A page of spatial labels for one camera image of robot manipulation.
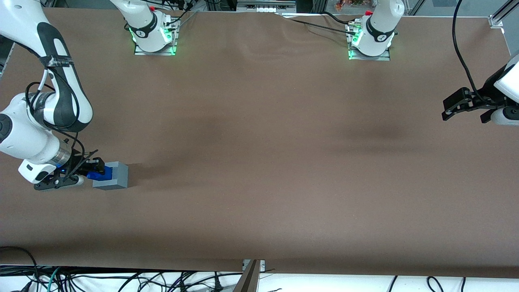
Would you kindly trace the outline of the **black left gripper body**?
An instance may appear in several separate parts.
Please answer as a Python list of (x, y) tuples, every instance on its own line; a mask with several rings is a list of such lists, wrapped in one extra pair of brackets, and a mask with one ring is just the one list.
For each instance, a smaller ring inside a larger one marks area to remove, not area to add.
[(476, 96), (472, 101), (474, 109), (500, 109), (511, 105), (510, 99), (497, 87), (495, 87), (495, 82), (499, 81), (500, 78), (504, 77), (508, 72), (509, 69), (500, 68), (497, 72), (487, 78), (484, 85), (480, 89), (475, 87), (475, 83), (472, 84), (473, 91)]

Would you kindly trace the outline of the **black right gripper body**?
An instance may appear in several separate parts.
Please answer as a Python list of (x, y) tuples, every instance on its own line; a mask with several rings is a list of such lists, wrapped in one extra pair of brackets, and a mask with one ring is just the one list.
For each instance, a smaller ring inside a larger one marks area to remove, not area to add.
[(62, 165), (61, 167), (56, 168), (52, 173), (52, 179), (65, 177), (67, 174), (78, 175), (78, 170), (83, 169), (83, 164), (79, 166), (75, 171), (73, 171), (76, 166), (83, 161), (85, 157), (85, 153), (81, 152), (72, 152), (69, 160)]

